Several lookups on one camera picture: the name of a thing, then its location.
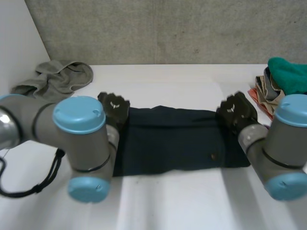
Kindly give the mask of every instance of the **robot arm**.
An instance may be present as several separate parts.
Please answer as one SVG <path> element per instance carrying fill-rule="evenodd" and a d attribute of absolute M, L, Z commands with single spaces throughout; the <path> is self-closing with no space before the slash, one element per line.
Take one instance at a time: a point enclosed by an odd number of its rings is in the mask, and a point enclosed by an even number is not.
<path fill-rule="evenodd" d="M 71 97 L 58 104 L 22 95 L 0 98 L 0 150 L 33 140 L 66 152 L 72 168 L 70 196 L 100 202 L 109 191 L 129 102 L 114 94 Z"/>
<path fill-rule="evenodd" d="M 270 129 L 257 122 L 257 112 L 243 93 L 221 103 L 218 118 L 226 124 L 270 196 L 294 200 L 307 194 L 307 96 L 286 96 Z"/>

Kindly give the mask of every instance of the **stack of folded clothes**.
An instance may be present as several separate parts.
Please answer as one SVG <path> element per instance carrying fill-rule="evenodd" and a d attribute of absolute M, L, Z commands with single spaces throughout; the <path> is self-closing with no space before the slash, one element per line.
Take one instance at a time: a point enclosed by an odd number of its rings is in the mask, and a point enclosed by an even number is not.
<path fill-rule="evenodd" d="M 255 88 L 248 91 L 258 106 L 273 119 L 279 101 L 290 94 L 307 93 L 307 65 L 272 57 L 263 76 L 257 76 Z"/>

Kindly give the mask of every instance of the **orange fabric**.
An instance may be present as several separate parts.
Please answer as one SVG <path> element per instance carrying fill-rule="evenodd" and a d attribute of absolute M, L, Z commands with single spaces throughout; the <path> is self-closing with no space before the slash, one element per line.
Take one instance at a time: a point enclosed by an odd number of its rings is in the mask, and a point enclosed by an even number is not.
<path fill-rule="evenodd" d="M 258 102 L 258 97 L 257 97 L 257 89 L 256 88 L 253 88 L 253 89 L 250 89 L 248 91 L 248 94 L 250 95 L 250 97 L 254 100 L 254 102 L 257 103 L 258 107 L 271 119 L 273 120 L 273 116 L 268 112 L 267 108 L 260 104 Z"/>

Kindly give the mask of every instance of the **white table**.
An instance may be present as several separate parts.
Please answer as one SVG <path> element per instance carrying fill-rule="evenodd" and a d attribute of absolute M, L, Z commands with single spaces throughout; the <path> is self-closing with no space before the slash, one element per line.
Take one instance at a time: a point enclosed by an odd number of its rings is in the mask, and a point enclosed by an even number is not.
<path fill-rule="evenodd" d="M 215 110 L 240 90 L 247 94 L 266 65 L 92 66 L 94 81 L 75 95 L 101 91 L 129 99 L 132 107 L 157 105 Z M 270 120 L 257 107 L 259 121 Z M 41 182 L 55 148 L 26 142 L 10 150 L 2 186 L 29 189 Z M 114 178 L 99 204 L 68 197 L 66 159 L 55 181 L 38 195 L 0 198 L 1 230 L 302 230 L 307 228 L 307 198 L 291 203 L 269 197 L 252 167 L 168 172 Z"/>

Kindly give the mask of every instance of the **gray concrete wall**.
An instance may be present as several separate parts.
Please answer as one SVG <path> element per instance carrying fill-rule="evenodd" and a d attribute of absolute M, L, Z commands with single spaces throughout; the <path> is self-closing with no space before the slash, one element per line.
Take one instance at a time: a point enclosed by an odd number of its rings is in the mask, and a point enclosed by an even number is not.
<path fill-rule="evenodd" d="M 307 61 L 306 0 L 26 0 L 51 58 L 89 64 Z"/>

